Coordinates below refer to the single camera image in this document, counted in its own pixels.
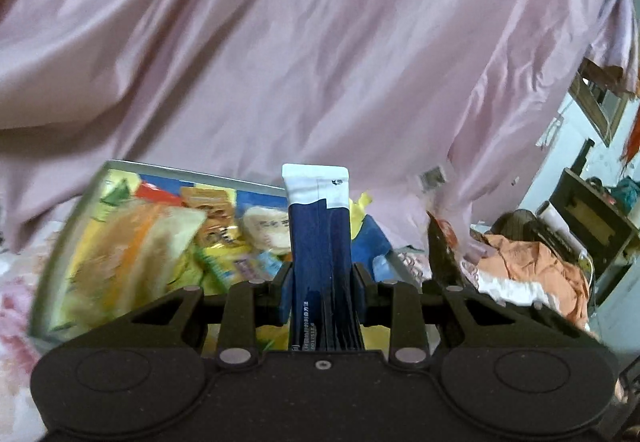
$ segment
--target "screw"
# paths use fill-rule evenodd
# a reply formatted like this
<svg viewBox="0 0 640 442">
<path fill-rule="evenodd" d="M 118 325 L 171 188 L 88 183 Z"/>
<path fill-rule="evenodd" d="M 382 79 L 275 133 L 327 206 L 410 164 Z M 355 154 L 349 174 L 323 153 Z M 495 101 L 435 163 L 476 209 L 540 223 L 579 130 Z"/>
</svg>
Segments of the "screw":
<svg viewBox="0 0 640 442">
<path fill-rule="evenodd" d="M 396 351 L 396 359 L 404 364 L 419 364 L 427 358 L 427 352 L 421 348 L 400 348 Z"/>
<path fill-rule="evenodd" d="M 251 360 L 251 352 L 244 348 L 226 348 L 220 352 L 220 360 L 226 364 L 245 364 Z"/>
<path fill-rule="evenodd" d="M 328 370 L 332 364 L 329 361 L 316 361 L 316 368 L 318 370 Z"/>
</svg>

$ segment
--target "pink bedsheet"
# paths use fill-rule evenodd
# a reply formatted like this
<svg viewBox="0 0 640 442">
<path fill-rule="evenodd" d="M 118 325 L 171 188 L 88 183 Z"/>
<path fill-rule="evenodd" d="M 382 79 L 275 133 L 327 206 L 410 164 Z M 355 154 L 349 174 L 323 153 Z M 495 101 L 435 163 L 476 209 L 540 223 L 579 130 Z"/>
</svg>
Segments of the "pink bedsheet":
<svg viewBox="0 0 640 442">
<path fill-rule="evenodd" d="M 449 159 L 438 204 L 463 224 L 542 135 L 603 3 L 0 0 L 2 229 L 20 248 L 110 158 L 266 183 L 344 165 L 354 193 Z"/>
</svg>

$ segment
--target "orange cloth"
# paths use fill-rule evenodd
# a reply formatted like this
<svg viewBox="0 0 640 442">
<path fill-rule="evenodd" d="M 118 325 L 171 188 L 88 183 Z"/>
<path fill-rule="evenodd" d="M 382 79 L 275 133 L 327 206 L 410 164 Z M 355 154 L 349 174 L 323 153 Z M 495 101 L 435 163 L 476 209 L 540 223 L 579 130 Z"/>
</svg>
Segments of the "orange cloth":
<svg viewBox="0 0 640 442">
<path fill-rule="evenodd" d="M 558 259 L 540 242 L 513 242 L 501 235 L 485 235 L 498 252 L 480 260 L 478 269 L 497 278 L 537 281 L 555 295 L 560 312 L 578 327 L 587 323 L 589 287 L 580 268 Z"/>
</svg>

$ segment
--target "white wall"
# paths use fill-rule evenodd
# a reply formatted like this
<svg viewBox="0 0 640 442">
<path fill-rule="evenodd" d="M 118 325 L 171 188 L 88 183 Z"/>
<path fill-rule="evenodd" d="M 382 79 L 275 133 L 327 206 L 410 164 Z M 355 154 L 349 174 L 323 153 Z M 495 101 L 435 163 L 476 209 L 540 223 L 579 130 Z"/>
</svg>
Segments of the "white wall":
<svg viewBox="0 0 640 442">
<path fill-rule="evenodd" d="M 640 354 L 640 262 L 636 261 L 589 319 L 589 326 L 624 366 Z"/>
<path fill-rule="evenodd" d="M 630 175 L 635 179 L 640 178 L 640 166 L 638 174 L 634 174 L 637 159 L 629 164 L 624 174 L 622 174 L 623 163 L 620 162 L 626 138 L 631 126 L 633 126 L 639 104 L 640 102 L 637 100 L 629 101 L 626 104 L 616 135 L 607 148 L 578 104 L 571 95 L 567 94 L 558 110 L 563 121 L 557 132 L 555 143 L 533 179 L 520 208 L 535 212 L 540 204 L 548 200 L 558 183 L 562 170 L 574 164 L 584 141 L 588 138 L 593 139 L 596 144 L 587 156 L 587 164 L 582 171 L 582 178 L 598 177 L 604 185 L 612 186 L 623 175 Z"/>
</svg>

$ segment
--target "toothpaste tube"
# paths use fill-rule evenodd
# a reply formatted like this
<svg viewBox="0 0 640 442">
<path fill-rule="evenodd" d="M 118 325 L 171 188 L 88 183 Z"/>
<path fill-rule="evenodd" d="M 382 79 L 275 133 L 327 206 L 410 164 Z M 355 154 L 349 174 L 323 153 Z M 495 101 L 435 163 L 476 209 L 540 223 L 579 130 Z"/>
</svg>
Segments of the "toothpaste tube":
<svg viewBox="0 0 640 442">
<path fill-rule="evenodd" d="M 292 350 L 361 350 L 351 303 L 349 172 L 285 164 L 294 295 Z"/>
</svg>

